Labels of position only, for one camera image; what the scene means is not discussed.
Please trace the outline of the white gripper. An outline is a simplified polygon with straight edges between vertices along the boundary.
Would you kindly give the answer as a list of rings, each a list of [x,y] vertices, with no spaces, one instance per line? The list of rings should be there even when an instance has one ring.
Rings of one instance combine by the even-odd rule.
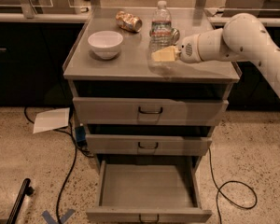
[[[199,52],[199,37],[199,34],[186,36],[180,43],[180,49],[176,46],[159,49],[151,54],[151,58],[154,62],[173,62],[179,55],[184,63],[200,63],[203,59]]]

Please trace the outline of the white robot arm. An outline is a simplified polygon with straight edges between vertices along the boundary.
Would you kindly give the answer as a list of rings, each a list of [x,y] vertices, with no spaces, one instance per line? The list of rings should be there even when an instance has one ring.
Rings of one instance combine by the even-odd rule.
[[[232,16],[223,28],[186,36],[178,48],[159,49],[150,57],[155,63],[250,61],[280,99],[280,48],[264,25],[248,13]]]

